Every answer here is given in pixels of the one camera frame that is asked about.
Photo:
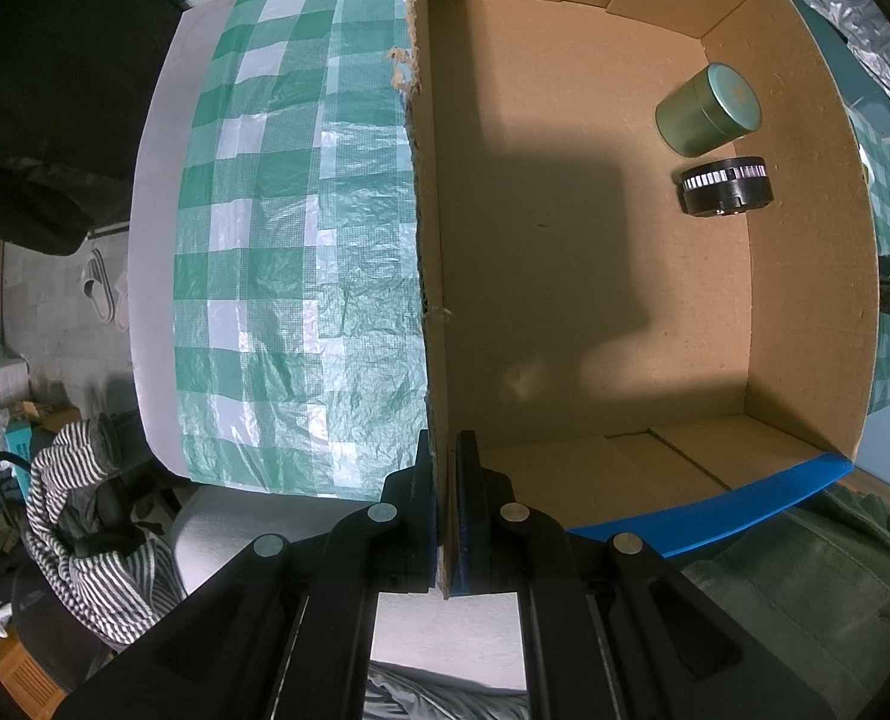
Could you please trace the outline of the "green round tin can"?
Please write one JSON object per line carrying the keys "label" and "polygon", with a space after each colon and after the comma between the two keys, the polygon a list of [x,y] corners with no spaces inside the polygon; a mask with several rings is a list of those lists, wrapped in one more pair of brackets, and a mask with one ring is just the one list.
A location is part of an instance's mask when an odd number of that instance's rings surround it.
{"label": "green round tin can", "polygon": [[655,122],[669,148],[697,158],[757,132],[762,109],[734,68],[712,62],[658,103]]}

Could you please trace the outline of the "white sandal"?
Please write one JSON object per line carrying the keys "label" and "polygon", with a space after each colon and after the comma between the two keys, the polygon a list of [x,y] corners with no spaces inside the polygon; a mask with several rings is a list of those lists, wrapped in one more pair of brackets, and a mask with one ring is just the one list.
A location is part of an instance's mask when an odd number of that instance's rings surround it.
{"label": "white sandal", "polygon": [[115,294],[109,282],[104,257],[98,249],[91,250],[89,258],[82,266],[81,289],[91,303],[97,319],[105,325],[113,323],[116,314]]}

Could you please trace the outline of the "dark green jacket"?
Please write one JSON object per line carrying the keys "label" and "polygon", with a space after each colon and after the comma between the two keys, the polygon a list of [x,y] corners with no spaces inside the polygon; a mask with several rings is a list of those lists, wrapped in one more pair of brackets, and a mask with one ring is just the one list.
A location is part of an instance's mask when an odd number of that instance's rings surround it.
{"label": "dark green jacket", "polygon": [[694,551],[681,571],[856,718],[890,678],[890,507],[842,484]]}

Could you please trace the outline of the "black round tape dispenser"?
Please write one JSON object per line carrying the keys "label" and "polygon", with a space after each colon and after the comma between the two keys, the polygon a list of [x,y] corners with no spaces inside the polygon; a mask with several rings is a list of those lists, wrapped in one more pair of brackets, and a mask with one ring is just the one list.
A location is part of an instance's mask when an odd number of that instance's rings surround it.
{"label": "black round tape dispenser", "polygon": [[767,164],[760,156],[712,161],[676,177],[682,210],[691,216],[741,215],[774,200]]}

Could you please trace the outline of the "green white checkered tablecloth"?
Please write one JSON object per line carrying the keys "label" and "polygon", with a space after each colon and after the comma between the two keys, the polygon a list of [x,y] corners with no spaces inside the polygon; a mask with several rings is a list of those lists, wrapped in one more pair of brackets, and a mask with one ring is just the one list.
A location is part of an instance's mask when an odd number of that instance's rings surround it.
{"label": "green white checkered tablecloth", "polygon": [[370,500],[427,424],[406,0],[235,0],[178,193],[198,483]]}

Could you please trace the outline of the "black white striped garment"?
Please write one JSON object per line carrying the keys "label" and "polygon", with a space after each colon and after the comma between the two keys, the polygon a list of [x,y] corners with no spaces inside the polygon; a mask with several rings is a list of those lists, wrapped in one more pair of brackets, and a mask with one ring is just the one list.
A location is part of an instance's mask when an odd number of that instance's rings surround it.
{"label": "black white striped garment", "polygon": [[139,427],[102,415],[61,427],[30,463],[25,551],[64,608],[115,650],[185,598],[172,550],[134,522],[118,486],[152,460]]}

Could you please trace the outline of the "brown cardboard box blue rim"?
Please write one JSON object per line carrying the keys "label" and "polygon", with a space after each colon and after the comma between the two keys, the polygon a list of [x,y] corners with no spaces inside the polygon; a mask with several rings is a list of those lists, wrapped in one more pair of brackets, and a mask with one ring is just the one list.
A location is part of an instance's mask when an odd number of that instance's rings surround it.
{"label": "brown cardboard box blue rim", "polygon": [[[793,0],[406,0],[443,531],[456,446],[679,553],[850,473],[877,340],[860,154]],[[658,103],[721,62],[774,198],[687,215]]]}

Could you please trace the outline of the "black hanging garment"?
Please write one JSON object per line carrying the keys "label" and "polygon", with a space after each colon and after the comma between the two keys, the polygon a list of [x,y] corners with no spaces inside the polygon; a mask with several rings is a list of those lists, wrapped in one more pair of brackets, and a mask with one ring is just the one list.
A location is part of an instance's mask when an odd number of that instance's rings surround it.
{"label": "black hanging garment", "polygon": [[0,0],[0,239],[70,255],[131,213],[182,0]]}

